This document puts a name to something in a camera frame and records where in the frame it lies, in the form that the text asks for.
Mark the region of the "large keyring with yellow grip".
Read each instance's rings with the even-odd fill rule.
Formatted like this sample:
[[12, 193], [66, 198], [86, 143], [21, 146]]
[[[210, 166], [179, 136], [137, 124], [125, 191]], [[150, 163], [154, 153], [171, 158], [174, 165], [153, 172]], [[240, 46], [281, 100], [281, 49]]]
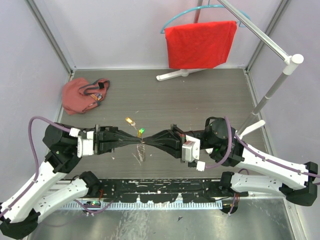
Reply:
[[138, 131], [137, 137], [140, 138], [140, 142], [136, 146], [138, 159], [140, 162], [145, 162], [146, 161], [146, 148], [145, 148], [145, 142], [143, 140], [143, 134], [139, 134], [139, 131]]

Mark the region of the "key with green tag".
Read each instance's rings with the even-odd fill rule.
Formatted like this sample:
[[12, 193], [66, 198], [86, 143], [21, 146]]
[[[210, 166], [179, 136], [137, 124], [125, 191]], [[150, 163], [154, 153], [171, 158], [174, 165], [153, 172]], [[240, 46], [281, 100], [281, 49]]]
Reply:
[[140, 129], [138, 130], [138, 133], [139, 133], [140, 135], [142, 135], [142, 134], [144, 133], [144, 131], [145, 131], [144, 128], [140, 128]]

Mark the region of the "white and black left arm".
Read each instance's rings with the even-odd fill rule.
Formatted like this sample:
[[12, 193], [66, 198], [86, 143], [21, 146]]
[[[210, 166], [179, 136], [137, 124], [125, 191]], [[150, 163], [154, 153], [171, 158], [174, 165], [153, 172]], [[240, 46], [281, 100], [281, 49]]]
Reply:
[[82, 157], [109, 153], [141, 139], [113, 126], [75, 128], [54, 123], [46, 128], [42, 141], [49, 149], [44, 161], [37, 163], [35, 174], [0, 205], [0, 231], [15, 240], [28, 236], [48, 215], [68, 202], [85, 196], [95, 198], [101, 193], [100, 180], [93, 172], [85, 171], [66, 187], [45, 196]]

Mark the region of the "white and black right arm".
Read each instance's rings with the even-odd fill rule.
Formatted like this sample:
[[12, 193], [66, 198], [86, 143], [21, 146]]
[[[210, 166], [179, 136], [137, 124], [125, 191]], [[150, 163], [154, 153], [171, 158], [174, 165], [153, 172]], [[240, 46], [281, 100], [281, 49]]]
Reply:
[[240, 139], [226, 117], [207, 118], [203, 130], [182, 131], [172, 125], [142, 141], [199, 172], [225, 166], [258, 173], [223, 172], [219, 191], [225, 197], [244, 192], [268, 193], [304, 207], [312, 206], [318, 197], [316, 163], [297, 164], [254, 148]]

